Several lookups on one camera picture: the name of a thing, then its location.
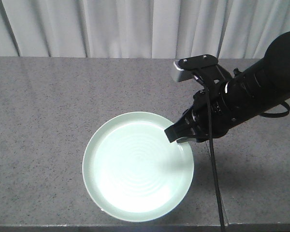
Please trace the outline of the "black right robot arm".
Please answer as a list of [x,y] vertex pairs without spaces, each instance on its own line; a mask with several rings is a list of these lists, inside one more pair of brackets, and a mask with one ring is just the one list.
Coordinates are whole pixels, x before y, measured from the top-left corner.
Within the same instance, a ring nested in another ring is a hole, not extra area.
[[278,36],[258,62],[230,74],[212,55],[174,62],[173,79],[197,77],[204,86],[194,94],[193,105],[165,130],[170,142],[207,141],[255,117],[271,117],[269,110],[290,98],[290,32]]

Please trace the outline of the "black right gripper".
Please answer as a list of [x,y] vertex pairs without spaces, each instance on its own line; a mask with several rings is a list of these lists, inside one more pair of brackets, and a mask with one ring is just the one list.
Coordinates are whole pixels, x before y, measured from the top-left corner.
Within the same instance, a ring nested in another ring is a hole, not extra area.
[[164,130],[170,143],[202,143],[224,136],[234,127],[231,108],[221,90],[199,90],[193,105],[174,124]]

